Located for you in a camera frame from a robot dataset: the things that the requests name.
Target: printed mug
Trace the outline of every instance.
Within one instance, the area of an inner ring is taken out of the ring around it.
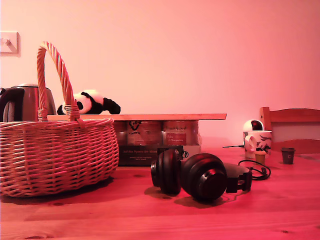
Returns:
[[[266,152],[265,158],[270,156],[272,131],[257,130],[257,131],[244,131],[244,155],[246,158],[255,159],[255,151],[263,150]]]

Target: electric kettle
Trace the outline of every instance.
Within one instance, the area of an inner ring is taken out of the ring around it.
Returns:
[[[46,87],[48,115],[56,115],[51,90]],[[0,92],[0,122],[38,121],[39,88],[37,84],[21,84],[2,88]]]

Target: cardboard box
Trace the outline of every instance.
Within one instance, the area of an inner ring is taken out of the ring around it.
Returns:
[[[176,148],[180,157],[187,160],[201,152],[200,145],[120,145],[119,166],[151,166],[152,161],[167,149]]]

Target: black panda figure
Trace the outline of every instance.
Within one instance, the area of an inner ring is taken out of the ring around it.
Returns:
[[[249,132],[249,131],[263,131],[265,130],[264,124],[256,119],[251,119],[245,122],[243,125],[243,131]]]
[[[111,99],[102,97],[96,90],[85,90],[73,95],[76,104],[79,107],[80,114],[98,115],[103,111],[110,114],[120,114],[121,107]],[[65,103],[59,106],[56,111],[58,115],[65,115]]]

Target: wall switch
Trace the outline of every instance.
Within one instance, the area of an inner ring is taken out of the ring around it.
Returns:
[[[18,53],[18,33],[16,31],[1,32],[1,53],[17,54]]]

